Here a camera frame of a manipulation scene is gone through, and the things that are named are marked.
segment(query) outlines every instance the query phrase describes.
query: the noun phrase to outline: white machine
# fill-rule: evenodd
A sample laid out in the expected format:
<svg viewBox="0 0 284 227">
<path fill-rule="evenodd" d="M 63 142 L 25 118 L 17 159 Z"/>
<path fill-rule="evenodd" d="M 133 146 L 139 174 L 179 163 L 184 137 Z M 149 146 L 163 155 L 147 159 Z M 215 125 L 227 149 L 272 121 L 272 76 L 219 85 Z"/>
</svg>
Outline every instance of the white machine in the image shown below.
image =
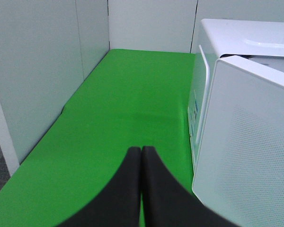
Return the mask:
<svg viewBox="0 0 284 227">
<path fill-rule="evenodd" d="M 198 43 L 192 190 L 240 226 L 284 226 L 284 23 L 204 19 Z"/>
</svg>

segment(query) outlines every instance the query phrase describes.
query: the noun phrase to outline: white partition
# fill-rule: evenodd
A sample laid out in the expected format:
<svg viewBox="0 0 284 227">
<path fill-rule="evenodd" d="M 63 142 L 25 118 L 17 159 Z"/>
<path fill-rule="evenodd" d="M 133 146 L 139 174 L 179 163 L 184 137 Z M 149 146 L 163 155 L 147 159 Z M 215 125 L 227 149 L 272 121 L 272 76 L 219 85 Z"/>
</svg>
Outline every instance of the white partition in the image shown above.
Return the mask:
<svg viewBox="0 0 284 227">
<path fill-rule="evenodd" d="M 86 75 L 108 50 L 107 1 L 90 2 L 77 1 Z M 83 81 L 76 0 L 0 0 L 0 102 L 20 162 Z"/>
<path fill-rule="evenodd" d="M 76 0 L 83 75 L 86 78 L 109 50 L 106 0 Z"/>
<path fill-rule="evenodd" d="M 0 103 L 0 148 L 3 153 L 9 174 L 12 176 L 19 167 L 19 161 L 9 134 L 3 110 Z"/>
<path fill-rule="evenodd" d="M 284 22 L 284 0 L 199 0 L 192 52 L 196 52 L 203 18 Z"/>
<path fill-rule="evenodd" d="M 109 0 L 110 47 L 190 52 L 197 0 Z"/>
</svg>

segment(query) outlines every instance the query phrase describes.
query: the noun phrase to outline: green mat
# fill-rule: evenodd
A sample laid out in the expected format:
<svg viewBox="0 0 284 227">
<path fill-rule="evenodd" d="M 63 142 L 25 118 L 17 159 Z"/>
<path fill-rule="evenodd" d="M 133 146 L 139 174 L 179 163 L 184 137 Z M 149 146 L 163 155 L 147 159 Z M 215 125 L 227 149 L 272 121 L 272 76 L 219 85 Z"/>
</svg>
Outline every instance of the green mat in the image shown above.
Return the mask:
<svg viewBox="0 0 284 227">
<path fill-rule="evenodd" d="M 155 146 L 191 191 L 193 63 L 188 53 L 111 50 L 1 190 L 0 227 L 60 223 L 101 191 L 130 146 Z"/>
</svg>

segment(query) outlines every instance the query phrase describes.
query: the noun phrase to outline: ventilation grille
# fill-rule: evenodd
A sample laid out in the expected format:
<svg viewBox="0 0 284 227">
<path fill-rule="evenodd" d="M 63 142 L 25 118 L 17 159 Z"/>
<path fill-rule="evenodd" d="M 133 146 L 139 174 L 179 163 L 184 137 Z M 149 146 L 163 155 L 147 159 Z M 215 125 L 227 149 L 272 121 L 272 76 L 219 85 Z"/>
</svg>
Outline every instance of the ventilation grille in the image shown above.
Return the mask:
<svg viewBox="0 0 284 227">
<path fill-rule="evenodd" d="M 215 183 L 244 226 L 284 226 L 284 131 L 236 106 Z"/>
</svg>

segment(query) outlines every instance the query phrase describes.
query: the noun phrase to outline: white handle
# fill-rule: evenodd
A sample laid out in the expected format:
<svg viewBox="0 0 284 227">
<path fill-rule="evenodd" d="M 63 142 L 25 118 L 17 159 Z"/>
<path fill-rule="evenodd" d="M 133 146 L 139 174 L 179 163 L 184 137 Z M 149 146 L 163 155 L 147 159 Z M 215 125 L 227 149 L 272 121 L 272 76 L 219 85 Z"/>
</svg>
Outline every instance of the white handle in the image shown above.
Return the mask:
<svg viewBox="0 0 284 227">
<path fill-rule="evenodd" d="M 200 142 L 201 132 L 203 131 L 203 121 L 204 121 L 204 115 L 205 115 L 205 105 L 206 105 L 206 99 L 209 89 L 209 65 L 206 60 L 205 54 L 203 52 L 203 49 L 201 45 L 199 45 L 199 49 L 203 58 L 203 62 L 205 65 L 205 85 L 204 85 L 204 93 L 203 93 L 203 100 L 202 100 L 202 106 L 201 106 L 201 112 L 200 112 L 200 118 L 199 118 L 199 125 L 198 125 L 198 131 L 196 136 L 196 143 L 198 144 Z"/>
<path fill-rule="evenodd" d="M 259 47 L 265 47 L 265 48 L 284 49 L 284 44 L 264 43 L 264 42 L 258 42 L 258 41 L 249 40 L 249 39 L 244 39 L 243 42 L 245 42 L 246 44 L 252 45 L 252 46 L 259 46 Z"/>
</svg>

